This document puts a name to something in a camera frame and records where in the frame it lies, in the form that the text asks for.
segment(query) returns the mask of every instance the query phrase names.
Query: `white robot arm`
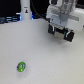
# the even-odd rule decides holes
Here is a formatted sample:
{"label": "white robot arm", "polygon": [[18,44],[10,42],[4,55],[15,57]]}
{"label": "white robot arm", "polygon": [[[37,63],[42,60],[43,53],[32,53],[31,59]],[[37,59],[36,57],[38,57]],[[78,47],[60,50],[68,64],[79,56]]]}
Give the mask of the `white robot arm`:
{"label": "white robot arm", "polygon": [[77,0],[49,0],[48,32],[55,37],[72,41],[73,31],[81,31],[84,25],[84,10],[75,8]]}

